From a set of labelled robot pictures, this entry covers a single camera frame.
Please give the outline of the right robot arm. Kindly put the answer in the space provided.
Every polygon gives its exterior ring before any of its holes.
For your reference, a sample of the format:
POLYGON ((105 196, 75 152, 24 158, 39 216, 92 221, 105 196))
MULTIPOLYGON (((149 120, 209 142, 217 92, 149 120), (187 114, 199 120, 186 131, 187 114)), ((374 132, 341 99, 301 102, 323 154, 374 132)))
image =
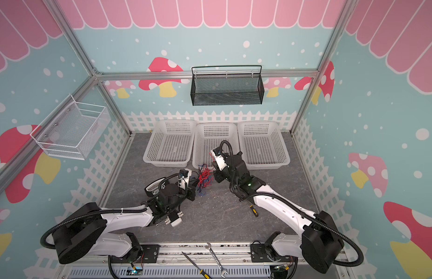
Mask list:
POLYGON ((297 240, 281 232, 270 236, 265 246, 271 257, 303 258, 314 270, 323 274, 331 265, 357 267, 364 262, 361 248, 339 232, 330 214, 304 209, 279 195, 265 181, 252 176, 242 153, 233 153, 227 140, 213 149, 211 156, 217 182, 228 181, 230 192, 241 201, 267 210, 297 233, 297 240))

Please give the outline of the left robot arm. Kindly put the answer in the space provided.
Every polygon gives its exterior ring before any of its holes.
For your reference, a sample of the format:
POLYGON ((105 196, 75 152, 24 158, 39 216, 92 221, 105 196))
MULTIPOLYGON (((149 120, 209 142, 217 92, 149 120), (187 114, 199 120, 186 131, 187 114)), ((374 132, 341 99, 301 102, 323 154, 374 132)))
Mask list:
POLYGON ((101 208, 95 202, 80 207, 59 224, 48 229, 40 244, 57 252, 66 265, 85 256, 107 256, 134 263, 144 256, 143 248, 130 228, 153 227, 182 222, 181 204, 194 201, 198 181, 192 170, 161 177, 145 188, 148 200, 132 208, 101 208))

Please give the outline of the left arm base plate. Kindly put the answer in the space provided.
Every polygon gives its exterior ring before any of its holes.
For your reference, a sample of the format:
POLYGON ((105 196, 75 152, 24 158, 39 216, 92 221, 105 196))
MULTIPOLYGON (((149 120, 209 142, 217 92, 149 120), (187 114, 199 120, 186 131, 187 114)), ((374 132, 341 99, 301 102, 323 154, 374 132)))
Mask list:
POLYGON ((118 258, 111 256, 111 263, 133 263, 133 264, 145 264, 145 263, 157 263, 159 257, 160 245, 154 244, 142 244, 141 249, 131 249, 125 256, 118 258))

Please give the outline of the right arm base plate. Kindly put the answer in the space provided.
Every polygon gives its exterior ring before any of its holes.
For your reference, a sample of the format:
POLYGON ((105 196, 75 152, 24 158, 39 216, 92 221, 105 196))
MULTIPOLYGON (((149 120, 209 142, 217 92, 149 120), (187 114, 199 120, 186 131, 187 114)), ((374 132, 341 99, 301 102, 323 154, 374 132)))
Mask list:
POLYGON ((253 263, 288 263, 293 262, 292 256, 278 255, 270 245, 253 241, 250 244, 250 256, 253 263))

